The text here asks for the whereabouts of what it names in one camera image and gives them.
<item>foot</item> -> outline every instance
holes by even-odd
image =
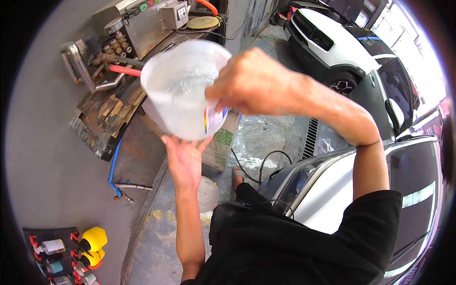
[[[234,177],[234,188],[236,189],[239,184],[244,182],[244,177],[242,176],[242,170],[240,167],[233,167],[233,177]]]

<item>switch box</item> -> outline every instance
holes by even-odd
[[[177,30],[188,22],[187,1],[171,2],[160,7],[161,29]]]

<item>headlight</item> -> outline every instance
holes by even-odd
[[[329,51],[329,49],[334,45],[334,42],[327,35],[320,31],[300,12],[296,12],[293,19],[301,32],[325,51]]]
[[[334,45],[334,42],[318,29],[315,30],[310,39],[325,51],[329,51],[329,49]]]
[[[316,168],[320,166],[323,162],[331,159],[332,156],[325,157],[309,157],[301,162],[298,162],[300,165],[297,166],[295,174],[291,179],[285,184],[285,187],[278,195],[276,199],[282,200],[287,203],[289,206],[301,193],[302,189],[306,185],[309,178],[312,176]],[[281,202],[273,202],[273,208],[279,212],[286,212],[289,208]]]

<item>floor drain grate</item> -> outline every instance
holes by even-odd
[[[307,126],[306,140],[305,140],[305,145],[304,145],[304,153],[302,154],[302,158],[314,156],[317,131],[318,131],[318,120],[309,118],[309,123]]]

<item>hand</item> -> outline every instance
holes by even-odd
[[[168,152],[168,168],[170,170],[176,194],[178,192],[195,194],[201,181],[201,154],[212,140],[213,135],[198,141],[181,140],[175,135],[163,135],[161,140]]]
[[[214,84],[207,87],[208,100],[218,100],[216,108],[226,106],[239,109],[243,114],[290,114],[291,106],[303,104],[302,98],[293,98],[299,90],[311,87],[310,77],[293,72],[254,47],[231,58],[220,70]]]

